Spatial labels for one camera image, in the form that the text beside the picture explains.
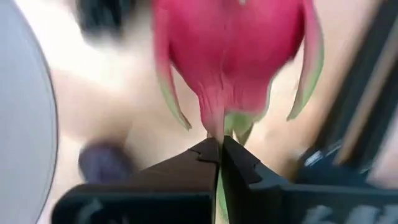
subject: dragon fruit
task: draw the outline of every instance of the dragon fruit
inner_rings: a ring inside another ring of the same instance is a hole
[[[235,133],[244,144],[266,113],[277,72],[298,52],[304,61],[296,118],[323,66],[323,37],[312,0],[154,0],[157,76],[173,115],[191,125],[178,104],[170,66],[198,96],[201,121],[222,143]]]

